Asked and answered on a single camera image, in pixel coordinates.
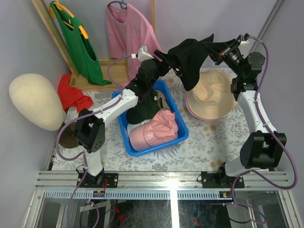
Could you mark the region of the pink t-shirt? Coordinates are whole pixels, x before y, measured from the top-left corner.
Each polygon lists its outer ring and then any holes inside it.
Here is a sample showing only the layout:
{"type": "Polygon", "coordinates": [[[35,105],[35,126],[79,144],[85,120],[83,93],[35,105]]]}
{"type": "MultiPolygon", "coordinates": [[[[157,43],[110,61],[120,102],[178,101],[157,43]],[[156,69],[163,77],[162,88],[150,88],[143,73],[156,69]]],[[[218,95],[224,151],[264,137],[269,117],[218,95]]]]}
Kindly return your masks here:
{"type": "Polygon", "coordinates": [[[152,25],[131,4],[127,4],[126,9],[112,5],[107,7],[106,31],[111,58],[118,59],[137,54],[141,46],[146,46],[151,55],[156,50],[162,51],[152,25]]]}

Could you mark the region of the pink bucket hat strawberry logo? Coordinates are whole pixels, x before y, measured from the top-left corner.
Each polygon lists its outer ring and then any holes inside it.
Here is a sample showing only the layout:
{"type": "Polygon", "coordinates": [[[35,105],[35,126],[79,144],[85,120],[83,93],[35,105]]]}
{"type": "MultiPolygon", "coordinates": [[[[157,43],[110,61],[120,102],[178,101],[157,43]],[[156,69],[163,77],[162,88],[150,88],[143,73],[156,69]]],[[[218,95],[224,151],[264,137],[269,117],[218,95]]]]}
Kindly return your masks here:
{"type": "Polygon", "coordinates": [[[187,101],[186,101],[186,107],[187,107],[187,109],[188,109],[188,111],[189,111],[189,113],[190,113],[191,115],[193,115],[195,118],[200,119],[200,120],[203,120],[203,121],[217,121],[217,120],[220,120],[220,119],[224,118],[224,116],[221,117],[221,118],[216,118],[216,119],[202,118],[202,117],[196,115],[196,114],[190,109],[190,106],[189,106],[189,104],[188,104],[187,101]]]}

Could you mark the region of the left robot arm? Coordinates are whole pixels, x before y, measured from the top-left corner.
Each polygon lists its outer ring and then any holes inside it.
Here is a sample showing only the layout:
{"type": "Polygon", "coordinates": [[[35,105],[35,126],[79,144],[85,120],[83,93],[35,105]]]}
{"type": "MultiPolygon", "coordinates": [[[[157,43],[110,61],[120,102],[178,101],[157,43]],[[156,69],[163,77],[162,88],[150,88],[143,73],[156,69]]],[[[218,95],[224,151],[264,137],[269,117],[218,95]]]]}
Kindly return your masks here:
{"type": "Polygon", "coordinates": [[[140,50],[136,57],[142,62],[136,78],[118,96],[96,111],[83,109],[76,120],[73,136],[86,150],[83,178],[96,188],[104,182],[105,171],[99,150],[105,143],[106,126],[123,112],[150,97],[158,78],[165,76],[174,67],[168,54],[159,50],[153,56],[140,50]]]}

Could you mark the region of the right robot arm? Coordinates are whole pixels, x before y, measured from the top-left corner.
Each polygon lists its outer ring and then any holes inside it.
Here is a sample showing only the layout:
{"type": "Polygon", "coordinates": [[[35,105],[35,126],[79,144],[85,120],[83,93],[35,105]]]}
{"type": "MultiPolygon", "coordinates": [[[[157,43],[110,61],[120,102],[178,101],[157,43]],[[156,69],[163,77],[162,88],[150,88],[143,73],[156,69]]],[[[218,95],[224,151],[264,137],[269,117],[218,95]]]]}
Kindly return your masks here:
{"type": "Polygon", "coordinates": [[[261,105],[257,76],[262,72],[268,57],[252,52],[243,57],[239,50],[240,40],[207,42],[205,46],[212,61],[219,65],[225,62],[237,75],[232,80],[231,92],[240,105],[248,124],[250,135],[240,149],[239,157],[221,164],[211,182],[229,187],[245,173],[258,169],[273,170],[279,164],[283,146],[287,142],[284,133],[278,133],[269,121],[261,105]]]}

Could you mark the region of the blue plastic bin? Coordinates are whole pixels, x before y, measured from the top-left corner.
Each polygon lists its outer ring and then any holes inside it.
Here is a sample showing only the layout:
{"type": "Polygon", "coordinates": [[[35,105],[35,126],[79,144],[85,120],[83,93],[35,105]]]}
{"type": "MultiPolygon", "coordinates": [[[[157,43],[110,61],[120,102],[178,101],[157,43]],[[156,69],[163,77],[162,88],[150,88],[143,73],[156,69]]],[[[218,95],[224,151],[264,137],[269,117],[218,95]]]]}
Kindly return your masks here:
{"type": "Polygon", "coordinates": [[[124,112],[120,116],[118,116],[117,118],[118,118],[119,126],[120,126],[120,129],[121,129],[121,132],[122,132],[122,137],[123,137],[123,141],[124,141],[124,144],[125,144],[126,152],[130,156],[142,156],[142,155],[145,155],[145,154],[149,154],[149,153],[152,153],[152,152],[155,152],[155,151],[173,146],[175,144],[178,144],[178,143],[186,140],[189,136],[189,130],[188,130],[188,128],[187,128],[187,126],[186,126],[186,124],[185,124],[185,122],[184,122],[176,104],[175,104],[175,101],[174,101],[166,83],[163,80],[158,79],[156,81],[156,83],[154,84],[153,89],[154,90],[159,90],[164,94],[169,108],[175,113],[175,121],[176,121],[176,124],[177,124],[177,127],[178,127],[178,132],[177,132],[178,137],[175,140],[172,140],[170,142],[166,142],[166,143],[151,147],[151,148],[146,149],[146,150],[136,151],[132,147],[130,139],[129,139],[129,135],[127,133],[127,125],[129,124],[129,122],[126,119],[126,112],[124,112]]]}

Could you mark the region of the black hat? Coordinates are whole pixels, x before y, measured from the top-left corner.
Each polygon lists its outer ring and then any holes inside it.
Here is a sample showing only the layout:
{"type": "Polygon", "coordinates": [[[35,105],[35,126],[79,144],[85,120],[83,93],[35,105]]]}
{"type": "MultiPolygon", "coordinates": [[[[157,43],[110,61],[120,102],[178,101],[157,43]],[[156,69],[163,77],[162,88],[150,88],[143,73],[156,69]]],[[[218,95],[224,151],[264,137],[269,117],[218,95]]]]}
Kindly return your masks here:
{"type": "Polygon", "coordinates": [[[168,51],[168,58],[174,69],[179,69],[184,89],[192,90],[199,81],[200,68],[209,55],[205,43],[213,42],[214,35],[203,40],[188,38],[168,51]]]}

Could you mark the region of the beige bucket hat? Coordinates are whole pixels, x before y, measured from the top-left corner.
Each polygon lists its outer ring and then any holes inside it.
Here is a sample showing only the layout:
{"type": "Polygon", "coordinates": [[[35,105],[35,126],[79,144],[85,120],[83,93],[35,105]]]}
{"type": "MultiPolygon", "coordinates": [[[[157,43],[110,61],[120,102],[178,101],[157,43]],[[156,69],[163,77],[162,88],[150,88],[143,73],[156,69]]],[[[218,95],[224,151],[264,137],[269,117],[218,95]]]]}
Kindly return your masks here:
{"type": "Polygon", "coordinates": [[[190,109],[207,119],[221,118],[237,104],[231,93],[232,77],[222,70],[201,72],[196,86],[186,93],[190,109]]]}

